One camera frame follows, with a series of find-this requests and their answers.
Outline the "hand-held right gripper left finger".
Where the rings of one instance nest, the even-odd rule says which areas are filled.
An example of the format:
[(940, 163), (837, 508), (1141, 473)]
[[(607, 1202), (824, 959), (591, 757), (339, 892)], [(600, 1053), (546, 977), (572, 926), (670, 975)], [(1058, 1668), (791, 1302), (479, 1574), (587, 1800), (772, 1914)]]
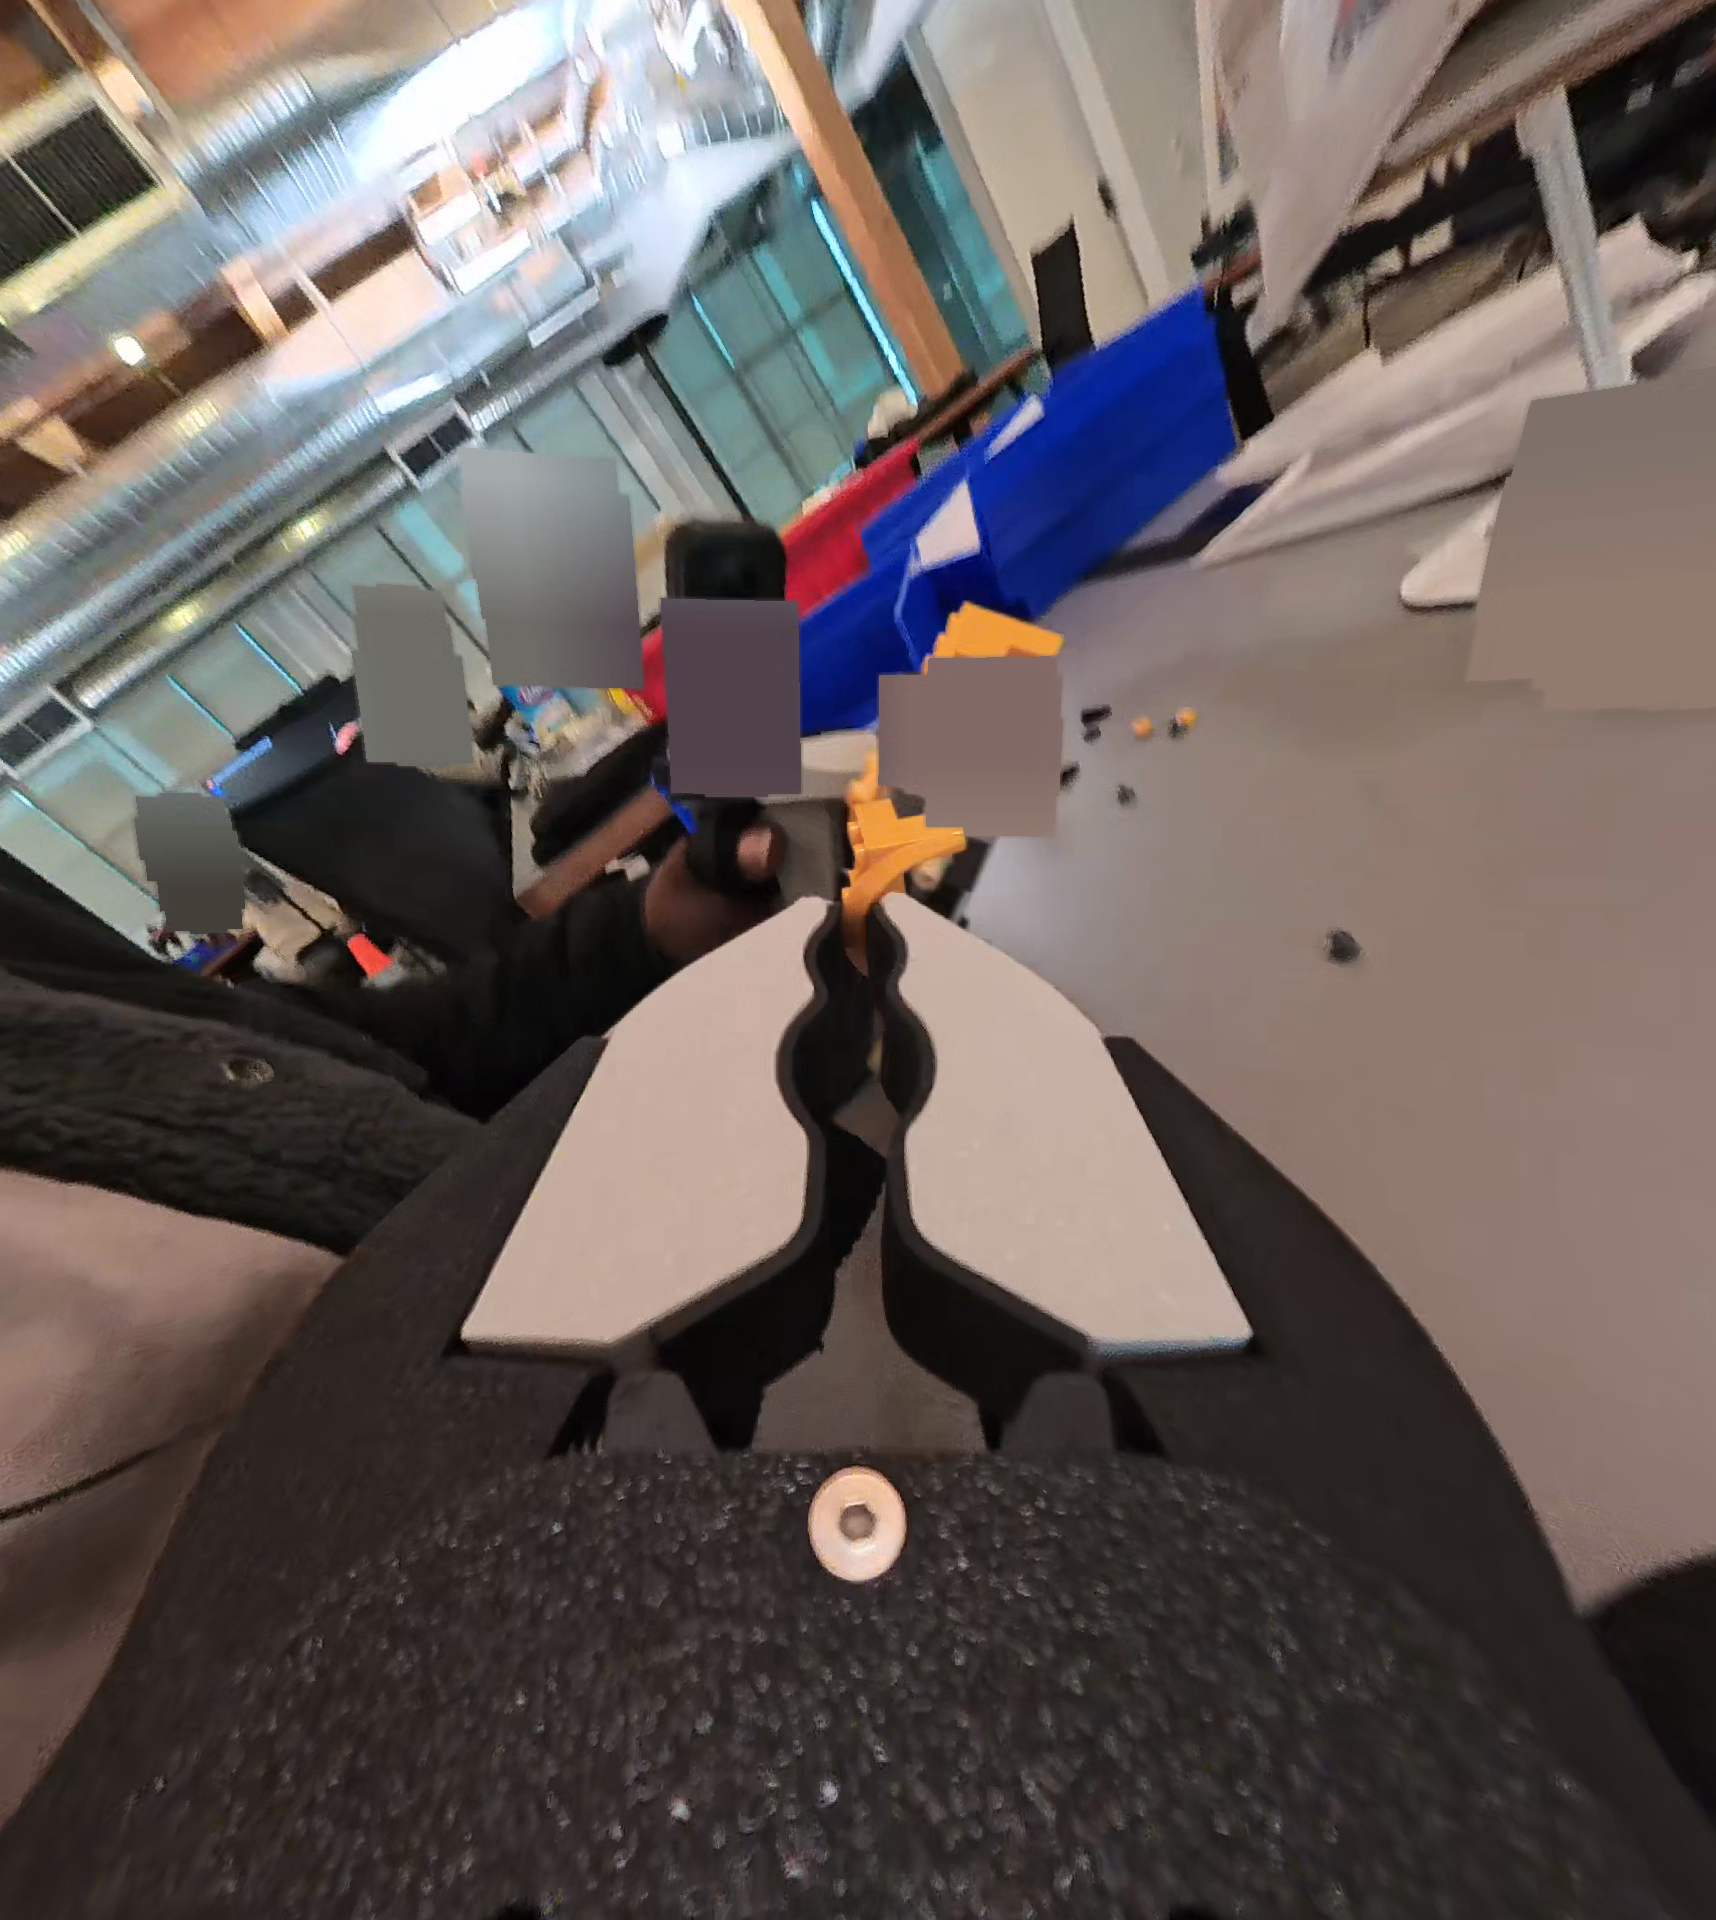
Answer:
[(468, 1308), (466, 1354), (620, 1364), (784, 1280), (825, 1212), (799, 1044), (831, 901), (801, 897), (616, 1022)]

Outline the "beige hoodie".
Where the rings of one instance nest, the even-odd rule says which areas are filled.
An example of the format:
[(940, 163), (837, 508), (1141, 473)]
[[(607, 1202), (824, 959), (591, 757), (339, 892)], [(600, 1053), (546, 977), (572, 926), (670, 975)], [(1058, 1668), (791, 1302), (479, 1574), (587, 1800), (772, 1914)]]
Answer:
[(0, 1166), (0, 1828), (339, 1256)]

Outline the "orange black lego car chassis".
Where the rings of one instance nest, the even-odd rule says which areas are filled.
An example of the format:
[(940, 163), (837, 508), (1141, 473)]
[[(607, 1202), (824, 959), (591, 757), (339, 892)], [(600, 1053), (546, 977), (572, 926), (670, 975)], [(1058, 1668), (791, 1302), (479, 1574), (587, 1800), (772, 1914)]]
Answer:
[(937, 660), (1058, 660), (1062, 633), (1036, 621), (965, 601), (940, 628), (926, 663)]

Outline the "white hanging sheet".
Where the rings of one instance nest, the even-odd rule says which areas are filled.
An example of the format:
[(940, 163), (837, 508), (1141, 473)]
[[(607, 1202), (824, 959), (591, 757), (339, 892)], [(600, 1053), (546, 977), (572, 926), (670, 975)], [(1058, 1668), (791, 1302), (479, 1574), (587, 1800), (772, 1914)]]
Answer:
[(1253, 211), (1253, 337), (1286, 324), (1479, 2), (1211, 2), (1206, 53)]

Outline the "person's left forearm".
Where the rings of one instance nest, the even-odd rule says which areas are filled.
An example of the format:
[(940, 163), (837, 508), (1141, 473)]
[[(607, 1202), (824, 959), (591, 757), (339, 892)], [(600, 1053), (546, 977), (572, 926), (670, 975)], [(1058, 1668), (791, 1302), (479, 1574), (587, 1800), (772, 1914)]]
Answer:
[(644, 878), (605, 876), (445, 971), (365, 985), (327, 1006), (414, 1067), (437, 1101), (486, 1119), (672, 977), (647, 894)]

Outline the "orange lego wheel arch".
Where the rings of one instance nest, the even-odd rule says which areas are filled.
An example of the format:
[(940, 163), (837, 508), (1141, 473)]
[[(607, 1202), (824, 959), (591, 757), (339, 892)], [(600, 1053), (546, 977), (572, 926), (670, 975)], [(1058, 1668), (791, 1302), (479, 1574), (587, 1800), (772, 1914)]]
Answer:
[(867, 926), (873, 908), (888, 895), (901, 895), (907, 878), (931, 863), (963, 854), (968, 835), (960, 828), (933, 825), (921, 803), (900, 812), (879, 772), (879, 752), (871, 749), (856, 780), (846, 786), (846, 874), (840, 890), (844, 947), (859, 971), (867, 970)]

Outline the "wooden column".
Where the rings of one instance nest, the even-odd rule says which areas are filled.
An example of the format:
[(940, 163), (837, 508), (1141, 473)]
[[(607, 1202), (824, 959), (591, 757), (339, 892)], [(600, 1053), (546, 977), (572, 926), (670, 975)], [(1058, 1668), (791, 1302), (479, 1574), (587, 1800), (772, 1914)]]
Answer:
[(725, 2), (820, 187), (846, 255), (919, 395), (952, 386), (963, 359), (821, 61), (797, 4)]

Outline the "white ceiling vent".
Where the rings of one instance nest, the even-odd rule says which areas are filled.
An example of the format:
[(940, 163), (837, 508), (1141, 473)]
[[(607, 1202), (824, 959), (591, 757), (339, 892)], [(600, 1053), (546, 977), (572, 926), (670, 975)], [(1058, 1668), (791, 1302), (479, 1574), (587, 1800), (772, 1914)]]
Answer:
[(45, 304), (187, 195), (88, 74), (0, 116), (0, 299)]

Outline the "red storage bin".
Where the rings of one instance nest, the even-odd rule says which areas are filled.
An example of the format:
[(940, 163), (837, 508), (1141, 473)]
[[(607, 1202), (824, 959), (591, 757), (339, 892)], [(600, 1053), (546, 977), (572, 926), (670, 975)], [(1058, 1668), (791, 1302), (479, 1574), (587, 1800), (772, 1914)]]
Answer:
[(865, 574), (863, 528), (916, 480), (918, 443), (898, 441), (853, 468), (780, 529), (784, 589), (799, 614), (815, 612)]

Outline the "person's left hand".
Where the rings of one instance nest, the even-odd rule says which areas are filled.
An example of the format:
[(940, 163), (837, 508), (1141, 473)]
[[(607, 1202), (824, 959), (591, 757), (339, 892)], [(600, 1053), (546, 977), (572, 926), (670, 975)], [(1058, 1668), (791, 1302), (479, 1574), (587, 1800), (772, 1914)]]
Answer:
[(660, 863), (642, 895), (644, 932), (670, 968), (686, 968), (782, 910), (784, 828), (714, 813)]

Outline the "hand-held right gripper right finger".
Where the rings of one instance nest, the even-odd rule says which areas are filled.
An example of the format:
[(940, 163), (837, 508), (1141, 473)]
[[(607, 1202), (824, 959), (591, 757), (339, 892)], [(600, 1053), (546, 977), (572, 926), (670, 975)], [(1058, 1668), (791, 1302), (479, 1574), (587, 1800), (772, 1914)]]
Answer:
[(1095, 1364), (1253, 1338), (1099, 1025), (931, 908), (870, 911), (909, 1251)]

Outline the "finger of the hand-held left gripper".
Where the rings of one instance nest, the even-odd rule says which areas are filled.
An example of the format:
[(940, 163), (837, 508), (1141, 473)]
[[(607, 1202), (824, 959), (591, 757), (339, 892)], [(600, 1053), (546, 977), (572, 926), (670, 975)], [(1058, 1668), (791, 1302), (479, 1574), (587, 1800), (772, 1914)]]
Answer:
[(773, 867), (776, 900), (836, 901), (846, 885), (847, 830), (846, 799), (841, 795), (797, 795), (769, 799), (761, 819), (780, 842)]

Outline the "large blue storage bin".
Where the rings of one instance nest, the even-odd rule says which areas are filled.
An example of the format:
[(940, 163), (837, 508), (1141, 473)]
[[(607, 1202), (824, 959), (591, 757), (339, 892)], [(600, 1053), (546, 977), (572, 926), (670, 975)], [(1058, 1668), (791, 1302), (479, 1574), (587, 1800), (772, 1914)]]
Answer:
[(1237, 447), (1217, 316), (1194, 287), (1054, 374), (861, 529), (870, 571), (900, 583), (926, 534), (965, 535), (933, 563), (1000, 612), (1048, 612)]

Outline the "white stand base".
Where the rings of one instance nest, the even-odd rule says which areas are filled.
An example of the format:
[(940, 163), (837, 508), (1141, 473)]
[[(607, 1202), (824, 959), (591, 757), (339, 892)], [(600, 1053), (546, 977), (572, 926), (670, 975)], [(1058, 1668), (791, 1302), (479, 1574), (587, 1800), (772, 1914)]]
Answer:
[(1422, 551), (1397, 582), (1403, 609), (1450, 612), (1478, 603), (1501, 501), (1501, 489), (1489, 491), (1443, 539)]

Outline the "white table leg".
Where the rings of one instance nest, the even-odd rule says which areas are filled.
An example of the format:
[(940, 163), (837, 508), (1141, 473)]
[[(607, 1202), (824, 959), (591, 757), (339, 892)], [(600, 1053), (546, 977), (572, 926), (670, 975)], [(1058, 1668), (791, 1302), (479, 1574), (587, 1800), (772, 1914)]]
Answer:
[(1561, 284), (1568, 324), (1592, 391), (1623, 387), (1621, 347), (1600, 265), (1600, 233), (1566, 85), (1521, 107), (1514, 131), (1535, 179), (1541, 224)]

